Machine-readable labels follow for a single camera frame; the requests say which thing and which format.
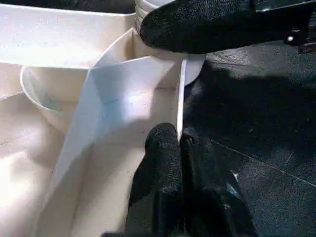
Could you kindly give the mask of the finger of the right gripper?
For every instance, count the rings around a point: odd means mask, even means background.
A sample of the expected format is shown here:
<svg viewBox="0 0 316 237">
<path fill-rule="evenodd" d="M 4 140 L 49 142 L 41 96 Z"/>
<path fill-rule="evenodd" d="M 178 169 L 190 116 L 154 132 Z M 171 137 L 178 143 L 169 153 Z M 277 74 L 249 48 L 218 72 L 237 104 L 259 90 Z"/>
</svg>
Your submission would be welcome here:
<svg viewBox="0 0 316 237">
<path fill-rule="evenodd" d="M 151 11 L 140 37 L 149 47 L 205 54 L 252 44 L 250 0 L 175 0 Z"/>
</svg>

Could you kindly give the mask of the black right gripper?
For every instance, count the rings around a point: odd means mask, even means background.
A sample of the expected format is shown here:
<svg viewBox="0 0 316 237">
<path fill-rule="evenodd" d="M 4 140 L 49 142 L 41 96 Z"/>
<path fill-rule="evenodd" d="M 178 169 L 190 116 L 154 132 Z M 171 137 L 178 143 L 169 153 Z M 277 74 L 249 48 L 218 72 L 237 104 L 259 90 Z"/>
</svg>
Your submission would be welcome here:
<svg viewBox="0 0 316 237">
<path fill-rule="evenodd" d="M 298 47 L 300 54 L 316 51 L 316 2 L 314 0 L 254 0 L 262 31 Z"/>
</svg>

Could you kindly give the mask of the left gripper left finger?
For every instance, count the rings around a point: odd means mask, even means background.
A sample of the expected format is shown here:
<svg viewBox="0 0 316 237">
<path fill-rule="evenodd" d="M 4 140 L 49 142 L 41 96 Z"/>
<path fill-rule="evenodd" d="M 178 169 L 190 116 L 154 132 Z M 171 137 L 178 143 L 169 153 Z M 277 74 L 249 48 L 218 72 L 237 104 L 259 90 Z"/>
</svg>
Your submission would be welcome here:
<svg viewBox="0 0 316 237">
<path fill-rule="evenodd" d="M 132 237 L 178 237 L 183 233 L 183 177 L 177 132 L 160 123 L 149 132 L 135 171 L 125 233 Z"/>
</svg>

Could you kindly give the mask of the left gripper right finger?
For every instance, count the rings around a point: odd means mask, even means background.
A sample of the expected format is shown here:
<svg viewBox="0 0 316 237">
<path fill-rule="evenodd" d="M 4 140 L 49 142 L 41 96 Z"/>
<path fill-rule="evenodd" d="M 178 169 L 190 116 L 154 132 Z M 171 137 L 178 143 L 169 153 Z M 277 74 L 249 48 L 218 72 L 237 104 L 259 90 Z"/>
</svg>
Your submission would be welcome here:
<svg viewBox="0 0 316 237">
<path fill-rule="evenodd" d="M 205 136 L 180 140 L 185 228 L 193 237 L 256 237 L 258 232 L 234 174 Z"/>
</svg>

